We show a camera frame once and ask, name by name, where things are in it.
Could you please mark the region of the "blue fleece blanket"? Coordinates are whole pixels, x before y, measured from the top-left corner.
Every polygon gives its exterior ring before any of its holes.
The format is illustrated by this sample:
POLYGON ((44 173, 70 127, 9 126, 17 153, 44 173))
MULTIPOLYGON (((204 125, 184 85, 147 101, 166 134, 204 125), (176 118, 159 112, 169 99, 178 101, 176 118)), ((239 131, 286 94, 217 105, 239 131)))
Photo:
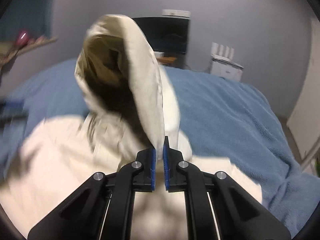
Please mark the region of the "blue fleece blanket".
MULTIPOLYGON (((28 117, 1 131, 1 172, 22 141, 45 118, 88 108, 74 77, 75 59, 33 76, 11 93, 28 117)), ((181 113, 180 127, 198 156, 227 157, 259 183, 263 204, 296 235, 319 203, 319 179, 300 170, 281 124, 254 87, 217 76, 167 68, 181 113)))

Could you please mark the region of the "white wardrobe with drawers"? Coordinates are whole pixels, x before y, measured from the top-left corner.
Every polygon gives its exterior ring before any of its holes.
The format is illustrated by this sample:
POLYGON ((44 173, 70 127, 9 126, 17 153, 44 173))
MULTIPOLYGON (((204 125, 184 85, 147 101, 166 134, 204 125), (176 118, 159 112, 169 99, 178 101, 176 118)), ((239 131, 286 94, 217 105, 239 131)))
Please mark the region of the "white wardrobe with drawers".
POLYGON ((309 170, 319 153, 319 37, 312 39, 304 85, 287 122, 301 155, 301 169, 309 170))

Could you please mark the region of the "cream hooded jacket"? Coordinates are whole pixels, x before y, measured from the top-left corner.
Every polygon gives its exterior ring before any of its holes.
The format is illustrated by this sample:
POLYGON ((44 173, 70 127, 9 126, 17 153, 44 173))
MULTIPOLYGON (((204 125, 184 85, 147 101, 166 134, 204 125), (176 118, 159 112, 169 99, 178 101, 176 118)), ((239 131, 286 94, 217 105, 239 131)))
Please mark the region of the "cream hooded jacket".
POLYGON ((1 131, 1 151, 15 155, 1 180, 1 206, 22 236, 95 172, 117 172, 139 151, 155 147, 156 189, 136 195, 131 237, 186 239, 184 195, 164 186, 165 140, 185 160, 208 173, 229 172, 262 200, 260 185, 228 158, 192 155, 173 86, 133 19, 99 18, 87 31, 74 76, 89 108, 86 117, 42 118, 29 135, 25 122, 1 131))

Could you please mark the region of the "pink round object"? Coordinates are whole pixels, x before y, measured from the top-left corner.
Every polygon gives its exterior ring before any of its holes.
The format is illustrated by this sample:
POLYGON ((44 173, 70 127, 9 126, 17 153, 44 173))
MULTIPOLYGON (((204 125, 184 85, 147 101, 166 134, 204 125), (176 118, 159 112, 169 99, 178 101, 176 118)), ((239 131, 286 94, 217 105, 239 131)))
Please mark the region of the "pink round object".
POLYGON ((19 32, 18 37, 16 38, 17 46, 25 46, 30 40, 30 35, 26 30, 19 32))

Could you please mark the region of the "white box above television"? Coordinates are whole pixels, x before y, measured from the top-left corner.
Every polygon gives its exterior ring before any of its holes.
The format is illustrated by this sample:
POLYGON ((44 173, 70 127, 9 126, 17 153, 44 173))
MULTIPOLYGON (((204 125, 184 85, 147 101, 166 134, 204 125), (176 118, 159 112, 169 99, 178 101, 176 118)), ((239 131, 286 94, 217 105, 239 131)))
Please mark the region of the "white box above television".
POLYGON ((190 18, 191 12, 185 10, 163 9, 162 15, 168 17, 190 18))

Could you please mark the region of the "black wall television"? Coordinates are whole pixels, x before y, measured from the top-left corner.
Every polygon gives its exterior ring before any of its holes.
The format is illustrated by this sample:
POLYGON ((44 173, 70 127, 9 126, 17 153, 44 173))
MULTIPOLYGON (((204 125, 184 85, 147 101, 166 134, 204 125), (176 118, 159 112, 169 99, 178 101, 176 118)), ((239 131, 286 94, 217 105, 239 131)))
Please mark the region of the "black wall television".
POLYGON ((144 33, 154 51, 185 55, 188 47, 187 18, 137 17, 133 20, 144 33))

